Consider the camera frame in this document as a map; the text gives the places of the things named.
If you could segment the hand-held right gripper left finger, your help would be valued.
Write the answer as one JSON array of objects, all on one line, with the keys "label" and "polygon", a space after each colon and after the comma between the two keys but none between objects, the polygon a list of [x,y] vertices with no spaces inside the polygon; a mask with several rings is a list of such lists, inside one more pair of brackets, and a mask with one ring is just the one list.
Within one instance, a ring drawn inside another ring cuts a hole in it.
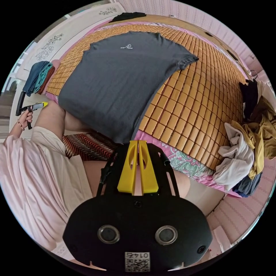
[{"label": "hand-held right gripper left finger", "polygon": [[129,145],[126,145],[124,164],[117,186],[117,190],[121,193],[135,192],[137,153],[138,141],[130,141]]}]

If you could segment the person's left hand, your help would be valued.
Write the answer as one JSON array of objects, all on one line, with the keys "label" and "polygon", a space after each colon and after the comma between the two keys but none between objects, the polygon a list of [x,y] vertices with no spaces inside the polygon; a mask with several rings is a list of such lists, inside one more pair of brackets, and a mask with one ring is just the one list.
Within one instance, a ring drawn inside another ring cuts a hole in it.
[{"label": "person's left hand", "polygon": [[21,116],[18,119],[18,124],[22,130],[25,130],[25,128],[28,126],[28,123],[32,122],[32,110],[26,109]]}]

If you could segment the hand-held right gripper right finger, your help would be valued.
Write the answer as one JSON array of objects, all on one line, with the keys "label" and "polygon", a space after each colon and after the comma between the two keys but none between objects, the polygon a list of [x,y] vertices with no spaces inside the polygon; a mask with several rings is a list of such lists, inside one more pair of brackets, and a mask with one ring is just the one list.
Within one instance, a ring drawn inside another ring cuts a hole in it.
[{"label": "hand-held right gripper right finger", "polygon": [[158,183],[156,180],[147,142],[139,140],[138,148],[142,193],[156,193],[158,192]]}]

